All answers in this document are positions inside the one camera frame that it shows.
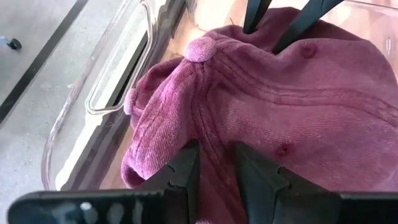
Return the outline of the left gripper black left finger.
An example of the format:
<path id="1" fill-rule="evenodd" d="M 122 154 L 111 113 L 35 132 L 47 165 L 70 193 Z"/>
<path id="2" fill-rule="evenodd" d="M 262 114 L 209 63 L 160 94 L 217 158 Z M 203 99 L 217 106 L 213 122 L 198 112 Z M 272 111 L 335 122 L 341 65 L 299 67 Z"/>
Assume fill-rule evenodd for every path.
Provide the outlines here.
<path id="1" fill-rule="evenodd" d="M 200 146 L 191 139 L 136 188 L 136 224 L 195 224 Z"/>

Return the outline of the maroon cap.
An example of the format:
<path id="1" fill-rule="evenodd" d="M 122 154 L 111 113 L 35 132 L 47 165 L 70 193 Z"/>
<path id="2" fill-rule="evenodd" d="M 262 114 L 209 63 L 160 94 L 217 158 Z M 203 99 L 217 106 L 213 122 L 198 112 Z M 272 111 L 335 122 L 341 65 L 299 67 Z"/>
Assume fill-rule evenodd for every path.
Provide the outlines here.
<path id="1" fill-rule="evenodd" d="M 124 112 L 127 115 L 140 114 L 156 89 L 160 87 L 160 84 L 177 68 L 182 60 L 183 57 L 177 57 L 160 62 L 150 68 L 140 78 L 136 86 L 128 91 L 124 100 Z"/>
<path id="2" fill-rule="evenodd" d="M 189 140 L 201 145 L 199 224 L 246 224 L 232 142 L 337 191 L 398 191 L 398 84 L 368 40 L 327 22 L 279 54 L 273 46 L 298 15 L 269 10 L 257 31 L 207 32 L 130 115 L 121 164 L 134 188 Z"/>

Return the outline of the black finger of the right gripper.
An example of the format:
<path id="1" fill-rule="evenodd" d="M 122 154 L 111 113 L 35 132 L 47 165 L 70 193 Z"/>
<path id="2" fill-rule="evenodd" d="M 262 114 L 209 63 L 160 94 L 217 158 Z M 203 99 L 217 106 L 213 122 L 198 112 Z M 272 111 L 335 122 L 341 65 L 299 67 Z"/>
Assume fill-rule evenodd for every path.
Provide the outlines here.
<path id="1" fill-rule="evenodd" d="M 277 44 L 272 49 L 272 53 L 279 54 L 290 44 L 299 40 L 306 30 L 343 1 L 344 0 L 309 0 L 278 40 Z"/>
<path id="2" fill-rule="evenodd" d="M 252 34 L 266 13 L 272 0 L 248 0 L 244 17 L 243 32 Z"/>

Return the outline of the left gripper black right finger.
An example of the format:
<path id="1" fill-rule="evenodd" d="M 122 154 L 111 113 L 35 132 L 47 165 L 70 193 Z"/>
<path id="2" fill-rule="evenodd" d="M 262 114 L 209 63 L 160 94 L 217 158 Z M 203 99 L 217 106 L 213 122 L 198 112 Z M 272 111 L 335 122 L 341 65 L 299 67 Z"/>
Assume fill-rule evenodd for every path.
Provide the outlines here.
<path id="1" fill-rule="evenodd" d="M 244 142 L 234 144 L 236 179 L 249 224 L 337 224 L 340 197 Z"/>

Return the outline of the clear plastic bin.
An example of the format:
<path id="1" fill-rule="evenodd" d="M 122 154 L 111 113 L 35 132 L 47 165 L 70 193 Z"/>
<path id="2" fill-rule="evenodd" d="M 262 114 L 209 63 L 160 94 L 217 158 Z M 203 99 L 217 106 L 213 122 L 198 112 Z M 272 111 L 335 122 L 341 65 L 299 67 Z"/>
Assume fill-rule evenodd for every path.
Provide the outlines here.
<path id="1" fill-rule="evenodd" d="M 194 167 L 235 193 L 285 167 L 337 192 L 398 194 L 398 0 L 143 0 L 98 70 L 73 91 L 47 144 L 46 189 L 146 189 Z"/>

